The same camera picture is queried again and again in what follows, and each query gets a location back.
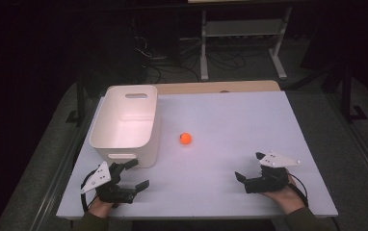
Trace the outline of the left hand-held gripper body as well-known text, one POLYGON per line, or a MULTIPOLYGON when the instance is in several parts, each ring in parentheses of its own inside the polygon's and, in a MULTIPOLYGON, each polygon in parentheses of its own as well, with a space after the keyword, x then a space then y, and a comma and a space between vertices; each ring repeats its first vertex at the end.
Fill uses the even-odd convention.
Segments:
POLYGON ((132 203, 137 193, 135 189, 121 188, 118 183, 120 175, 125 170, 123 164, 104 161, 96 170, 91 171, 81 184, 81 203, 86 204, 86 193, 95 190, 96 196, 108 203, 132 203))

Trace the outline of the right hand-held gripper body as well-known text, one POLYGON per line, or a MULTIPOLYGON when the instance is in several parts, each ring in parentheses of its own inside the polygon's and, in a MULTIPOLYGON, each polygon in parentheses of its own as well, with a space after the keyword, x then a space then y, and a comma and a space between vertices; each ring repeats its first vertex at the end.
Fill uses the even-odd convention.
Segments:
POLYGON ((288 185, 288 167, 297 167, 301 161, 269 152, 262 160, 258 160, 261 167, 261 176, 246 179, 244 186, 247 193, 276 192, 288 185))

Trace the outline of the white plastic storage bin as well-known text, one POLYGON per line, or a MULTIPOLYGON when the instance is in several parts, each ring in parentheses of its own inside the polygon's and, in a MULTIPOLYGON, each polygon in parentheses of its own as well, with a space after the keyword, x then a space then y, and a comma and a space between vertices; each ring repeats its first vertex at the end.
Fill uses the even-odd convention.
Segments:
POLYGON ((137 159, 138 167, 152 167, 162 123, 157 103, 154 86, 109 87, 94 118, 90 145, 110 164, 137 159))

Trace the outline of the person's left hand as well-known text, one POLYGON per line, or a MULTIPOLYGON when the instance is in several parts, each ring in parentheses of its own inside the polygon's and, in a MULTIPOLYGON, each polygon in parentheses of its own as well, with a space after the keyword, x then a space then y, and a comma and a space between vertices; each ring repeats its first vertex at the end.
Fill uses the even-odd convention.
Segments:
POLYGON ((114 209, 114 203, 101 201, 98 197, 92 202, 89 212, 96 217, 106 218, 114 209))

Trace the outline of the person's right hand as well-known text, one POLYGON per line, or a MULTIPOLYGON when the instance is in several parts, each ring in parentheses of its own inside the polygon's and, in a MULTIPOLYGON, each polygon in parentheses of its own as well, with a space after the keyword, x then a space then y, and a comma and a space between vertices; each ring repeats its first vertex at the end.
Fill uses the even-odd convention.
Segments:
POLYGON ((304 208, 302 199, 288 186, 276 192, 263 192, 262 195, 271 198, 285 215, 304 208))

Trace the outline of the light wooden board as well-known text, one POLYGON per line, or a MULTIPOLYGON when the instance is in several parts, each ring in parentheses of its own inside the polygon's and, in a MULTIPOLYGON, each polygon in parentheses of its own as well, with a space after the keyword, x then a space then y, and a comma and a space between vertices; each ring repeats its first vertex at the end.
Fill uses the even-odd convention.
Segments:
POLYGON ((272 80, 156 84, 155 88, 159 94, 280 91, 278 83, 272 80))

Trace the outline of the black metal stand post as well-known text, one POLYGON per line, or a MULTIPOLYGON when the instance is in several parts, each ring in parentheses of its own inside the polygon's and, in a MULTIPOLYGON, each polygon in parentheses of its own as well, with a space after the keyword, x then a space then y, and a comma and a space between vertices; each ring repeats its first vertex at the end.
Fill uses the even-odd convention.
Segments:
POLYGON ((362 109, 353 105, 351 102, 352 98, 352 74, 349 67, 345 64, 343 67, 343 77, 342 77, 342 92, 341 92, 341 112, 343 117, 352 123, 354 120, 365 120, 367 115, 362 111, 362 109))
POLYGON ((79 127, 85 118, 85 89, 83 85, 82 74, 79 73, 76 79, 76 101, 77 107, 74 111, 71 111, 66 119, 66 123, 75 123, 79 127))

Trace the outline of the white metal desk frame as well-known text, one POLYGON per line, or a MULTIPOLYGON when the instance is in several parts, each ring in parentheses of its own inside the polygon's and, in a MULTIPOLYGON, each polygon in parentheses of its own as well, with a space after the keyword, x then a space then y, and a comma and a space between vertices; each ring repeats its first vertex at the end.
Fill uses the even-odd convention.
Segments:
POLYGON ((284 39, 292 7, 287 7, 282 18, 249 19, 229 21, 208 21, 206 11, 202 12, 201 48, 199 56, 200 79, 208 81, 208 64, 206 56, 206 41, 208 38, 237 36, 276 36, 276 43, 268 49, 272 63, 280 80, 286 80, 287 74, 279 59, 278 52, 284 39))

